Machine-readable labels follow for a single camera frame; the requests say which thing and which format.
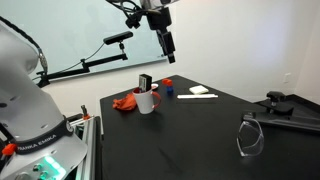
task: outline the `wall outlet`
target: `wall outlet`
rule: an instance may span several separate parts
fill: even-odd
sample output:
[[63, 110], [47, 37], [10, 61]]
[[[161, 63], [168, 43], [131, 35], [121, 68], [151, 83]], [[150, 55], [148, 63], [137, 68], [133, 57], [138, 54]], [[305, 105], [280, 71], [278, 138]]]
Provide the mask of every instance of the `wall outlet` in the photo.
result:
[[289, 83], [291, 80], [291, 73], [286, 73], [283, 77], [283, 83], [286, 84], [286, 83]]

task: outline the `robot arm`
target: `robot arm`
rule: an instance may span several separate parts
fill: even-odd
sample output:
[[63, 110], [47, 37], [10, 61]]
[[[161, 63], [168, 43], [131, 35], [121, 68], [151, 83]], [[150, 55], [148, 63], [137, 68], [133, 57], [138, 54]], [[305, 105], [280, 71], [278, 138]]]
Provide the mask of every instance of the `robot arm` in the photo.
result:
[[[140, 0], [141, 7], [136, 5], [131, 0], [107, 0], [109, 3], [122, 10], [127, 16], [126, 24], [129, 28], [140, 26], [139, 22], [143, 15], [148, 19], [151, 30], [156, 31], [159, 43], [162, 47], [163, 54], [168, 56], [169, 62], [174, 63], [175, 46], [171, 32], [167, 27], [171, 25], [171, 16], [167, 5], [178, 0]], [[124, 3], [131, 3], [135, 6], [134, 9], [124, 7]]]

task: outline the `white wall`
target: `white wall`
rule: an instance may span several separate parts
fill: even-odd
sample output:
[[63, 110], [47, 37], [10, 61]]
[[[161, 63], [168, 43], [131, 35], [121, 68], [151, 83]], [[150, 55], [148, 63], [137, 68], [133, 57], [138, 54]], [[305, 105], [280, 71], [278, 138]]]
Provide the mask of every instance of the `white wall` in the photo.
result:
[[[100, 114], [100, 98], [174, 74], [249, 101], [270, 90], [292, 94], [297, 85], [320, 1], [182, 0], [170, 6], [175, 64], [156, 63], [54, 83], [45, 88], [66, 115], [86, 104]], [[283, 76], [291, 73], [290, 82]]]
[[320, 105], [320, 9], [295, 93]]

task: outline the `black table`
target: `black table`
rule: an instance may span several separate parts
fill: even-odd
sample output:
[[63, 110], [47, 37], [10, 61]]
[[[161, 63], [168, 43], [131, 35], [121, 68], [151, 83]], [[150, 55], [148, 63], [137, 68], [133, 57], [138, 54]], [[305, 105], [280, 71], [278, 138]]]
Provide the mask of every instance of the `black table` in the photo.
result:
[[219, 98], [179, 100], [176, 95], [199, 83], [169, 78], [175, 94], [168, 96], [158, 81], [162, 104], [151, 114], [112, 108], [113, 99], [132, 89], [101, 99], [109, 180], [320, 179], [320, 136], [262, 127], [263, 152], [242, 158], [236, 143], [241, 113], [265, 109], [207, 86]]

